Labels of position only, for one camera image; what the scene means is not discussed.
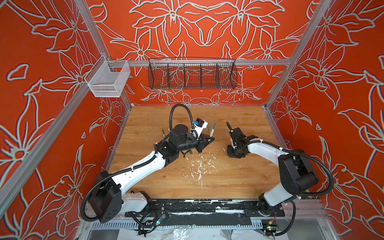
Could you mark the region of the tan pen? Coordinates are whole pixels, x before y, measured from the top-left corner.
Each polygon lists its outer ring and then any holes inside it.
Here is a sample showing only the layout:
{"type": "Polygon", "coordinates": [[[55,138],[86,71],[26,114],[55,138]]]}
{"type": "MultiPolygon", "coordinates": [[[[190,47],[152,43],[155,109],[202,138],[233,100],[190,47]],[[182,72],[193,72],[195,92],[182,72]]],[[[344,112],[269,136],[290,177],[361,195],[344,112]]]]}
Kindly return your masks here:
{"type": "Polygon", "coordinates": [[[210,132],[210,137],[213,137],[213,134],[214,134],[214,131],[216,129],[216,125],[217,125],[217,122],[214,123],[212,129],[211,129],[211,132],[210,132]]]}

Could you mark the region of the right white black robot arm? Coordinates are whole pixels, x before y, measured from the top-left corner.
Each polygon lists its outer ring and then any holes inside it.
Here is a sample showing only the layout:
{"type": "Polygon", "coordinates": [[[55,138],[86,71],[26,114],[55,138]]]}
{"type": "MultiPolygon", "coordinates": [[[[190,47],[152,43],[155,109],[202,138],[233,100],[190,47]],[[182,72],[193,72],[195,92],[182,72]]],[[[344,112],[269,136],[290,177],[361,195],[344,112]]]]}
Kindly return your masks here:
{"type": "Polygon", "coordinates": [[[257,211],[261,215],[269,216],[281,203],[296,199],[319,183],[316,170],[304,151],[289,153],[254,135],[246,136],[240,128],[233,129],[229,123],[227,126],[231,137],[231,144],[227,147],[230,158],[241,159],[254,154],[279,167],[280,182],[259,196],[257,211]]]}

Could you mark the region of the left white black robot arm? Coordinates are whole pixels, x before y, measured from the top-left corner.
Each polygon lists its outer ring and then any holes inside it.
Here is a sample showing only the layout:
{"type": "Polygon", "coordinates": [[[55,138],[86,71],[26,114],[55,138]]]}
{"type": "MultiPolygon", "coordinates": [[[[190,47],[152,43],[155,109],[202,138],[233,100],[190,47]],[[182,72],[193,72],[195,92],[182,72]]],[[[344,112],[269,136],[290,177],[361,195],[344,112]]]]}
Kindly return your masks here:
{"type": "Polygon", "coordinates": [[[184,156],[192,149],[202,153],[215,140],[204,134],[207,126],[208,123],[201,119],[194,121],[191,129],[176,125],[143,159],[112,174],[101,172],[81,204],[83,220],[103,224],[119,213],[141,212],[150,202],[149,197],[143,192],[126,197],[126,192],[148,175],[173,163],[180,155],[184,156]]]}

